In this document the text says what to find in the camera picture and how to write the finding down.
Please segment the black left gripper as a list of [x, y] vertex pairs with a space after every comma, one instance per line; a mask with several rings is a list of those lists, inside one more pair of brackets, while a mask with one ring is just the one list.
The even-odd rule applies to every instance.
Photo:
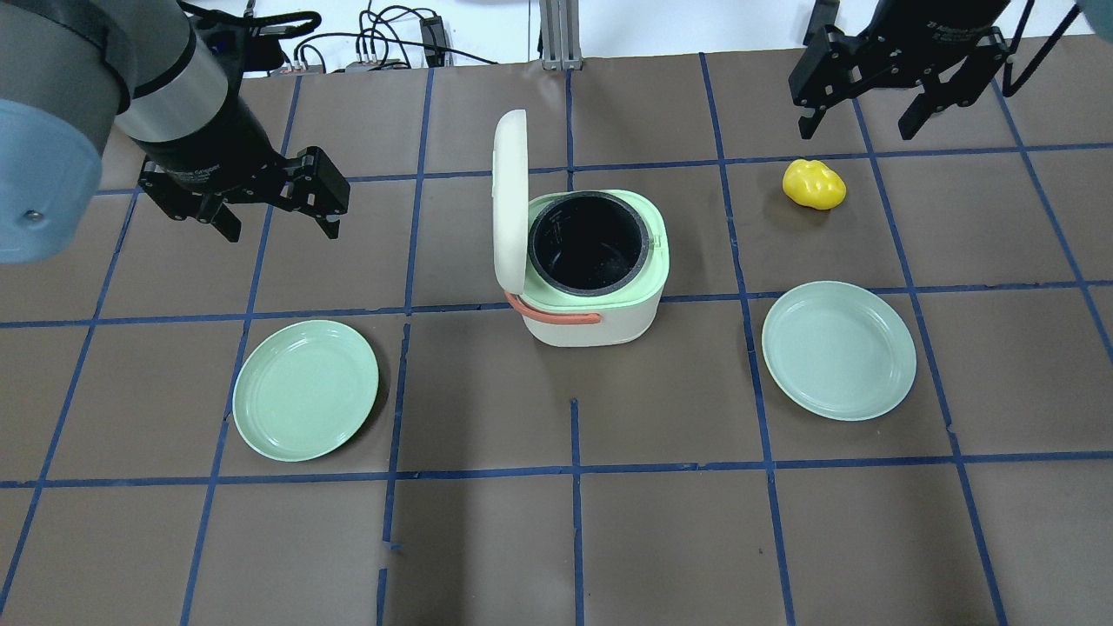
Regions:
[[142, 193], [170, 219], [195, 219], [230, 243], [242, 229], [230, 203], [270, 203], [308, 216], [329, 239], [339, 238], [349, 213], [349, 180], [329, 155], [311, 146], [286, 159], [236, 94], [198, 131], [137, 145], [146, 157]]

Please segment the green plate near left arm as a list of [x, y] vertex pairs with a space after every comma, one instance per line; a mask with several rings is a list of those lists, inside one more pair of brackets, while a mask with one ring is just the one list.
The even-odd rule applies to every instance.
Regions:
[[377, 400], [370, 341], [337, 321], [303, 321], [265, 338], [242, 365], [232, 415], [248, 448], [282, 463], [321, 458], [349, 441]]

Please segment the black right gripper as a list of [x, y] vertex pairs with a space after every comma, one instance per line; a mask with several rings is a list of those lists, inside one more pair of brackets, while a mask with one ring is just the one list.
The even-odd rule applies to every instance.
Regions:
[[836, 104], [874, 88], [923, 87], [898, 120], [905, 140], [953, 104], [969, 107], [1009, 55], [996, 28], [1007, 4], [879, 1], [859, 36], [835, 25], [815, 28], [790, 74], [800, 137], [810, 140]]

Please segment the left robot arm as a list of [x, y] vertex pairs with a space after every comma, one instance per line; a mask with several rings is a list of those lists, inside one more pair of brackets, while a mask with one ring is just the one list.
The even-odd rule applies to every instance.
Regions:
[[235, 203], [317, 222], [329, 238], [349, 182], [317, 146], [275, 150], [240, 97], [243, 75], [277, 69], [311, 10], [236, 16], [187, 1], [4, 1], [1, 257], [47, 260], [72, 242], [99, 190], [112, 130], [142, 153], [137, 186], [174, 221], [237, 242]]

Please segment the green plate near right arm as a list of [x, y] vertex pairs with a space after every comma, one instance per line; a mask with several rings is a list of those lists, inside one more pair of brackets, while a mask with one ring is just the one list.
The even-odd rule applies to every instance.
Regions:
[[764, 317], [764, 364], [796, 405], [840, 423], [886, 415], [910, 394], [910, 329], [870, 290], [815, 281], [787, 290]]

